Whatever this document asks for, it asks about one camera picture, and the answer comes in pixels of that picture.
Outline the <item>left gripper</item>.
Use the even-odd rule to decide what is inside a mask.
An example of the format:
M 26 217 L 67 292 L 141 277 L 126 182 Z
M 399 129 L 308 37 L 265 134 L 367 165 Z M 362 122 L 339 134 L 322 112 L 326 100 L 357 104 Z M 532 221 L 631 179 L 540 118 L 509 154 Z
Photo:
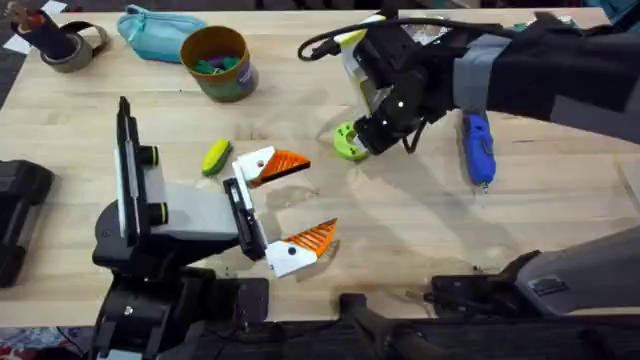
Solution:
M 240 182 L 257 188 L 308 169 L 298 153 L 268 146 L 239 156 L 233 169 Z M 315 264 L 329 249 L 337 218 L 269 243 L 239 182 L 228 178 L 222 192 L 167 183 L 158 168 L 116 168 L 116 199 L 95 225 L 95 265 L 137 279 L 168 279 L 187 266 L 238 247 L 257 261 L 266 257 L 282 278 Z

